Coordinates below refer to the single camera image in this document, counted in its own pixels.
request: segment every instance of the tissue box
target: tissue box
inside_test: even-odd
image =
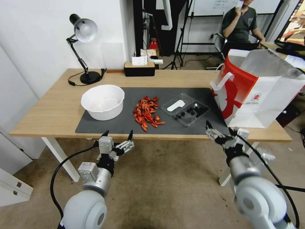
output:
[[[124,64],[125,76],[154,76],[155,63],[152,61],[147,62],[147,65],[132,65],[131,62]]]

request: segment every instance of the gray t-shirt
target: gray t-shirt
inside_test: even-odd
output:
[[[235,18],[235,7],[230,9],[223,18],[221,30],[226,29]],[[249,43],[250,31],[257,28],[256,11],[248,8],[239,18],[233,32],[227,37],[228,42]]]

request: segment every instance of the lamp arm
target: lamp arm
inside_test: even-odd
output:
[[[85,66],[85,62],[83,61],[83,59],[81,59],[78,55],[78,53],[76,52],[76,50],[74,49],[73,47],[73,43],[77,42],[78,40],[77,39],[73,39],[73,37],[75,37],[75,34],[72,35],[71,37],[67,38],[67,42],[68,44],[70,45],[71,49],[73,50],[74,54],[76,55],[80,65],[83,67],[83,69],[85,70],[85,74],[89,74],[88,72],[88,67]]]

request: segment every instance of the lamp shade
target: lamp shade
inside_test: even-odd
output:
[[[80,18],[77,14],[70,15],[70,22],[74,25],[74,34],[80,42],[92,41],[98,32],[98,27],[94,21]]]

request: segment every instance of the whiteboard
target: whiteboard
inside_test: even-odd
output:
[[[254,0],[249,7],[256,10],[257,14],[274,13],[281,0]],[[239,0],[196,0],[193,1],[189,16],[223,15],[236,6]]]

